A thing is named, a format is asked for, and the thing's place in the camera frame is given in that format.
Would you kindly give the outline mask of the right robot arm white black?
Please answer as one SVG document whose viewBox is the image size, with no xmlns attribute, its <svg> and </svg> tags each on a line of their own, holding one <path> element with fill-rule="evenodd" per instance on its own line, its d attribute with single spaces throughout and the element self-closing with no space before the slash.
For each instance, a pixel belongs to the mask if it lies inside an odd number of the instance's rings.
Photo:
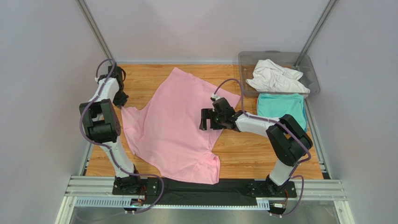
<svg viewBox="0 0 398 224">
<path fill-rule="evenodd" d="M 277 156 L 273 170 L 266 177 L 265 190 L 271 195 L 286 192 L 287 185 L 305 155 L 311 158 L 309 150 L 313 142 L 292 115 L 278 119 L 253 115 L 247 111 L 235 111 L 222 97 L 212 97 L 213 106 L 201 109 L 199 129 L 202 131 L 233 130 L 254 133 L 269 139 Z"/>
</svg>

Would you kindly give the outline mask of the pink t shirt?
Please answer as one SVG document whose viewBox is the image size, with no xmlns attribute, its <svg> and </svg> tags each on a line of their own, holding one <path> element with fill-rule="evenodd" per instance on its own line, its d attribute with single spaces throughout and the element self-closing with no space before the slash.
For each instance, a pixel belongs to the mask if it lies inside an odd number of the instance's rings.
<svg viewBox="0 0 398 224">
<path fill-rule="evenodd" d="M 213 147 L 221 130 L 200 129 L 217 87 L 174 68 L 143 109 L 123 107 L 122 125 L 133 154 L 169 179 L 216 184 L 220 159 Z"/>
</svg>

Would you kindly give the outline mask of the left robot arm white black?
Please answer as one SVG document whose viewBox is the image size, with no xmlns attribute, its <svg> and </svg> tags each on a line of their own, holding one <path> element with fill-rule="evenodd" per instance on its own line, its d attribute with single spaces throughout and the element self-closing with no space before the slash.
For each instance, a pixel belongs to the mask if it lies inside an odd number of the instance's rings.
<svg viewBox="0 0 398 224">
<path fill-rule="evenodd" d="M 112 194 L 138 195 L 143 191 L 142 181 L 121 143 L 121 123 L 115 112 L 128 100 L 125 77 L 126 72 L 115 64 L 108 67 L 108 74 L 96 78 L 99 86 L 94 96 L 79 106 L 79 127 L 86 140 L 107 154 L 115 169 Z"/>
</svg>

